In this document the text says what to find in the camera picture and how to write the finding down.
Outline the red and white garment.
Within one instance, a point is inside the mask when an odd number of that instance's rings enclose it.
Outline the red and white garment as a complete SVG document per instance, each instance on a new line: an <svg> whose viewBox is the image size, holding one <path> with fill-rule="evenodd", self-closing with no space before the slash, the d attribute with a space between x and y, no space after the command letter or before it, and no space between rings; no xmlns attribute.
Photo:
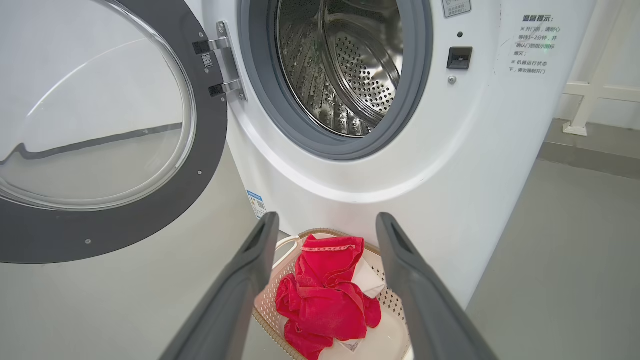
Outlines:
<svg viewBox="0 0 640 360"><path fill-rule="evenodd" d="M308 235L294 271L279 281L277 312L286 317L285 341L306 360L318 360L334 341L364 339L382 319L385 287L362 256L365 239Z"/></svg>

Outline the metal door hinge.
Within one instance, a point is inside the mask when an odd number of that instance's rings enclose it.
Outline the metal door hinge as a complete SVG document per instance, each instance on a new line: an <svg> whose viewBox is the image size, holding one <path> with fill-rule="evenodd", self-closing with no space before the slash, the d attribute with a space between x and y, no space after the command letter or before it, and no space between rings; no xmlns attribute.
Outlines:
<svg viewBox="0 0 640 360"><path fill-rule="evenodd" d="M215 23L215 36L214 39L201 39L192 43L195 55L202 58L205 73L209 73L214 67L214 59L221 71L221 82L209 86L208 91L211 97L233 94L239 101L246 101L245 87L238 70L233 41L226 21Z"/></svg>

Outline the blue energy label sticker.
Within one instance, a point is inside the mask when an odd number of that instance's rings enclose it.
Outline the blue energy label sticker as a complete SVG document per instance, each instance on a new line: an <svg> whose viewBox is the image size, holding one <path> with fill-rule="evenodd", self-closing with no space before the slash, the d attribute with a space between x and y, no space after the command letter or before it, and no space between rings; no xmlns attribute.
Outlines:
<svg viewBox="0 0 640 360"><path fill-rule="evenodd" d="M254 214L258 220L262 219L262 217L267 214L265 202L262 196L247 190L247 196L249 198L249 202L251 207L253 208Z"/></svg>

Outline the dark round washing machine door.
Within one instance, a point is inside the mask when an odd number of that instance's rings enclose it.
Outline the dark round washing machine door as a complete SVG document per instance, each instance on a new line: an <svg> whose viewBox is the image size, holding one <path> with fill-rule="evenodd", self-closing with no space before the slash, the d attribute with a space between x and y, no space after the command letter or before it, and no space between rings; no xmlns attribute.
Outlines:
<svg viewBox="0 0 640 360"><path fill-rule="evenodd" d="M185 0L0 0L0 264L127 248L205 192L223 75Z"/></svg>

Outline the white metal railing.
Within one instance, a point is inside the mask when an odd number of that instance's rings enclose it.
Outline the white metal railing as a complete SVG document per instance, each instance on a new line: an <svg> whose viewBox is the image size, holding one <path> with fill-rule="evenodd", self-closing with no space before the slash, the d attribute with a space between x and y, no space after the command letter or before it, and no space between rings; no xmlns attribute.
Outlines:
<svg viewBox="0 0 640 360"><path fill-rule="evenodd" d="M567 82L564 95L581 96L576 116L573 120L563 124L562 132L587 137L586 125L598 100L624 101L640 104L640 88L607 85L607 78L612 70L615 59L622 51L626 36L636 14L640 13L640 0L622 0L618 9L614 25L609 32L602 55L599 57L590 80Z"/></svg>

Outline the cream perforated laundry basket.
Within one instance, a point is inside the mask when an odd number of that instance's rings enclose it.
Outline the cream perforated laundry basket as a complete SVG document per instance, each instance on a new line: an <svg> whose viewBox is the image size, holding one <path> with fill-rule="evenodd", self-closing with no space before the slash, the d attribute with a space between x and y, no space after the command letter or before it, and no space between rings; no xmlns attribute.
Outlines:
<svg viewBox="0 0 640 360"><path fill-rule="evenodd" d="M329 239L347 234L332 228L311 228L278 241L276 249L288 244L291 248L286 254L276 256L269 284L254 301L254 319L292 360L307 359L286 342L286 319L277 312L275 297L282 278L294 273L295 261L310 235L316 239ZM388 286L381 290L377 299L381 305L381 324L367 332L358 350L352 353L335 341L332 347L319 355L318 360L415 360L402 300Z"/></svg>

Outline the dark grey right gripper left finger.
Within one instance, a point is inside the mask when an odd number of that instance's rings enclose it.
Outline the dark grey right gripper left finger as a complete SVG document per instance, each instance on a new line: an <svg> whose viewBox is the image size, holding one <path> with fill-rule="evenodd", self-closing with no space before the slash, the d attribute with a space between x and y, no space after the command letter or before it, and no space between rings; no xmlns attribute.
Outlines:
<svg viewBox="0 0 640 360"><path fill-rule="evenodd" d="M258 221L160 360L242 360L256 297L270 282L280 218Z"/></svg>

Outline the grey rubber door gasket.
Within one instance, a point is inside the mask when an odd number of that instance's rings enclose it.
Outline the grey rubber door gasket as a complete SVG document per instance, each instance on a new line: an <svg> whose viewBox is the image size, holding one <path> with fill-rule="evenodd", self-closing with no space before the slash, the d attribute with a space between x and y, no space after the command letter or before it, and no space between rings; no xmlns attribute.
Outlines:
<svg viewBox="0 0 640 360"><path fill-rule="evenodd" d="M238 37L247 75L271 123L298 148L316 157L355 161L379 153L404 130L426 88L434 50L429 0L397 0L403 40L400 81L386 116L365 137L327 132L295 100L278 59L276 4L277 0L240 0L238 6Z"/></svg>

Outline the black door lock socket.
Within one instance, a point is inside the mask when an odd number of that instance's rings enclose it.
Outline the black door lock socket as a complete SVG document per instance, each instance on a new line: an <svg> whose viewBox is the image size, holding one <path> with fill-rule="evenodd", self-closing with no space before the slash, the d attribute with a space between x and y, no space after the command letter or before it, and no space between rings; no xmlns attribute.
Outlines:
<svg viewBox="0 0 640 360"><path fill-rule="evenodd" d="M469 70L472 55L472 47L450 47L446 68L450 70Z"/></svg>

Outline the small grey notice sticker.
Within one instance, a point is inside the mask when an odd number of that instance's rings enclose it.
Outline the small grey notice sticker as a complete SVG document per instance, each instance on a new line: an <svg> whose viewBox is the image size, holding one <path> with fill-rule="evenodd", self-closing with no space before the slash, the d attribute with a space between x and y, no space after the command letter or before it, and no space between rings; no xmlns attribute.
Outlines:
<svg viewBox="0 0 640 360"><path fill-rule="evenodd" d="M445 19L453 18L472 11L471 0L441 0Z"/></svg>

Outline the white washing machine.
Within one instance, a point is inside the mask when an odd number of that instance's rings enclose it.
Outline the white washing machine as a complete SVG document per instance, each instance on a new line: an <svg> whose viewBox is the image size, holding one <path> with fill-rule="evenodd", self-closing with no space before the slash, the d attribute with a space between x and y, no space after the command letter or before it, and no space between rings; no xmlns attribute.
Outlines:
<svg viewBox="0 0 640 360"><path fill-rule="evenodd" d="M185 0L206 30L228 24L246 101L230 95L227 143L246 191L294 235L330 228L377 244L375 219L393 215L455 298L467 306L521 195L567 84L597 0L471 0L444 17L429 0L433 50L416 112L381 151L354 161L308 153L271 122L249 79L240 0ZM523 15L561 28L544 76L510 75ZM468 70L447 69L451 47L472 47Z"/></svg>

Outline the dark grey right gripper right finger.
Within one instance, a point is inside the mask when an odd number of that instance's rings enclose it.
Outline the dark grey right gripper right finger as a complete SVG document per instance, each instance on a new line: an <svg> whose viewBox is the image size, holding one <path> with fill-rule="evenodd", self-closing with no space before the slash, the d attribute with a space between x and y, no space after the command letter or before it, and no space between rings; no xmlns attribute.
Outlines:
<svg viewBox="0 0 640 360"><path fill-rule="evenodd" d="M498 360L393 215L379 213L375 230L386 283L402 302L414 360Z"/></svg>

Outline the steel perforated washer drum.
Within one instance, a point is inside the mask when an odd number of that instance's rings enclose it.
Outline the steel perforated washer drum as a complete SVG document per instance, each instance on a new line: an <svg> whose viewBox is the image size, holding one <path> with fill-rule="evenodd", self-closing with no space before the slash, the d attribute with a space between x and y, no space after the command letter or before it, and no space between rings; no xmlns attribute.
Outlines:
<svg viewBox="0 0 640 360"><path fill-rule="evenodd" d="M398 0L277 0L278 60L315 125L370 134L393 104L402 74Z"/></svg>

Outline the printed warning text sticker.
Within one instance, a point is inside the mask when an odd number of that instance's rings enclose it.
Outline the printed warning text sticker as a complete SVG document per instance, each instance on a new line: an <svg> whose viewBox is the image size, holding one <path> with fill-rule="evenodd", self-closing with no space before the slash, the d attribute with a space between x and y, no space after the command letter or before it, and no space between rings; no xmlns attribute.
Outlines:
<svg viewBox="0 0 640 360"><path fill-rule="evenodd" d="M515 25L506 71L509 75L544 76L559 48L560 25L551 14L524 14Z"/></svg>

